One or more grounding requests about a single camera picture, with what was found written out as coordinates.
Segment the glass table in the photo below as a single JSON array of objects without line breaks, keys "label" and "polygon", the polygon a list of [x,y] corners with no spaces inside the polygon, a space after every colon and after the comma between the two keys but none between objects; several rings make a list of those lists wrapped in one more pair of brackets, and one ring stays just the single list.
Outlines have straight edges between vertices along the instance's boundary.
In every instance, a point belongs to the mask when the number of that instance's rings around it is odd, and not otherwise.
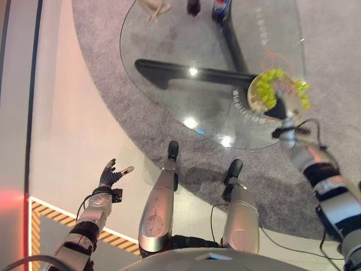
[{"label": "glass table", "polygon": [[134,84],[174,118],[226,147],[254,149],[276,143],[280,125],[250,110],[255,76],[282,68],[304,80],[298,11],[290,0],[233,0],[227,20],[212,20],[212,0],[187,13],[187,1],[156,21],[135,1],[123,24],[121,58]]}]

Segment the green grapes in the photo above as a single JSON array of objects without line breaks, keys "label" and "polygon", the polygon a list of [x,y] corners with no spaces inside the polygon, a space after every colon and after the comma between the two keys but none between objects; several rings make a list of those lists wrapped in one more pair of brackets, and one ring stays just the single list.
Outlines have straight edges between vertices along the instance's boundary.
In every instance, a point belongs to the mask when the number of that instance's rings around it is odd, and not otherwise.
[{"label": "green grapes", "polygon": [[[274,81],[282,81],[284,78],[284,72],[281,68],[271,69],[264,72],[256,82],[256,93],[268,110],[274,108],[277,104],[276,91],[271,85]],[[310,84],[297,81],[294,83],[294,87],[297,90],[297,94],[300,98],[300,104],[304,109],[310,109],[310,97],[307,95],[307,90],[310,88]]]},{"label": "green grapes", "polygon": [[302,108],[310,109],[311,108],[310,97],[306,94],[306,92],[311,85],[309,83],[297,81],[296,83],[294,83],[294,86],[297,88],[297,94],[301,99]]},{"label": "green grapes", "polygon": [[271,69],[263,73],[256,82],[257,94],[268,110],[274,108],[277,104],[276,92],[270,82],[282,79],[283,75],[282,69]]}]

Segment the gray carpet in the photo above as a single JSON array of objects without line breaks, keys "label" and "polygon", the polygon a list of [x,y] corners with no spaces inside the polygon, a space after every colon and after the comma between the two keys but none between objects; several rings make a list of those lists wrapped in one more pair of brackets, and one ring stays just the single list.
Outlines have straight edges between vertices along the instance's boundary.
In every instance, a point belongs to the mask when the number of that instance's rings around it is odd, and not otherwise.
[{"label": "gray carpet", "polygon": [[[122,23],[133,0],[73,0],[74,22],[90,74],[104,102],[138,147],[161,165],[170,140],[180,144],[181,184],[211,204],[220,202],[221,179],[235,158],[244,161],[242,182],[253,192],[264,227],[319,239],[322,226],[308,182],[273,145],[236,150],[186,128],[169,111],[152,103],[128,78],[120,58]],[[359,0],[298,1],[308,80],[323,141],[344,176],[360,180],[360,33]]]}]

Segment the robotic hand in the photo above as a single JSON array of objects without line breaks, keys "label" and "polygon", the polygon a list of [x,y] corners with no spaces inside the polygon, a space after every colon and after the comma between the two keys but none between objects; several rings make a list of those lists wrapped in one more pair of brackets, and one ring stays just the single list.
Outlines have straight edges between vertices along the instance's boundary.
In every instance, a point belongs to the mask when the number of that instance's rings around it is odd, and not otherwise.
[{"label": "robotic hand", "polygon": [[[52,254],[53,257],[68,266],[70,270],[93,269],[93,262],[90,259],[91,254],[96,249],[99,234],[102,232],[107,217],[111,213],[112,203],[122,201],[122,189],[112,189],[111,187],[122,176],[132,172],[134,167],[115,172],[114,165],[115,159],[112,159],[105,166],[100,176],[99,186],[81,204],[83,205],[89,199],[88,207]],[[53,271],[58,269],[53,265],[46,265],[43,270]]]},{"label": "robotic hand", "polygon": [[316,213],[320,221],[326,232],[341,243],[345,270],[361,270],[361,192],[341,175],[325,146],[305,139],[309,134],[301,128],[305,122],[296,126],[295,119],[285,118],[272,136],[280,139],[292,164],[311,184],[319,201]]}]

